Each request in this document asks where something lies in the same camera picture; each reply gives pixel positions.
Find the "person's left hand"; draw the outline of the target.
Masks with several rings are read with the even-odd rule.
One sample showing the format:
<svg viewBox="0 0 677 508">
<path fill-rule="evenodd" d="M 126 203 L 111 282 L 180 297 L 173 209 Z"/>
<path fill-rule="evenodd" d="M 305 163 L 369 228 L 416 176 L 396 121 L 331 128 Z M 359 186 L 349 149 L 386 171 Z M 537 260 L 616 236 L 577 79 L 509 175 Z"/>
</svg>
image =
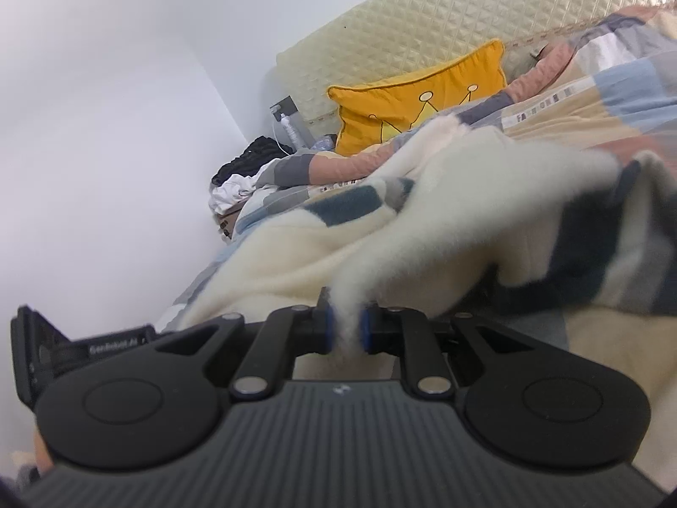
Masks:
<svg viewBox="0 0 677 508">
<path fill-rule="evenodd" d="M 33 429 L 32 447 L 27 451 L 12 451 L 10 460 L 16 469 L 16 479 L 29 480 L 48 474 L 54 466 L 45 440 L 38 428 Z"/>
</svg>

